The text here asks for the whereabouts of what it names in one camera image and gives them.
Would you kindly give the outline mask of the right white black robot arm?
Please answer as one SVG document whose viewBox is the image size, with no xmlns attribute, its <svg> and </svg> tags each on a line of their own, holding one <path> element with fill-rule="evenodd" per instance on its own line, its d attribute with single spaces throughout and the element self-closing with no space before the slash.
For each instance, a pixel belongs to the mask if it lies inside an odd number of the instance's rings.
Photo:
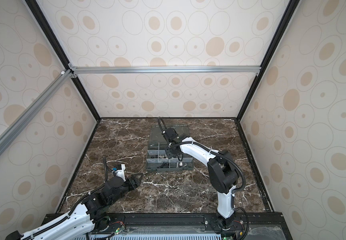
<svg viewBox="0 0 346 240">
<path fill-rule="evenodd" d="M 162 117 L 158 125 L 168 146 L 167 157 L 181 161 L 184 154 L 190 155 L 207 166 L 211 185 L 217 191 L 217 218 L 222 228 L 229 228 L 235 218 L 235 193 L 246 186 L 246 178 L 241 168 L 232 159 L 229 151 L 217 151 L 195 141 L 192 137 L 179 135 L 175 129 L 168 128 Z"/>
</svg>

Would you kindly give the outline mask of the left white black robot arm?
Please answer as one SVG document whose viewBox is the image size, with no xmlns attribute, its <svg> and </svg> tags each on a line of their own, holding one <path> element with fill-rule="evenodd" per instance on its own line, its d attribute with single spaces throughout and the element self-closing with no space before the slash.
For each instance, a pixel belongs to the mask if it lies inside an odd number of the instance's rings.
<svg viewBox="0 0 346 240">
<path fill-rule="evenodd" d="M 144 174 L 125 177 L 125 165 L 110 169 L 103 158 L 104 183 L 82 196 L 71 209 L 45 225 L 23 234 L 10 233 L 7 240 L 72 240 L 92 232 L 100 221 L 108 216 L 107 210 L 128 192 L 141 185 Z"/>
</svg>

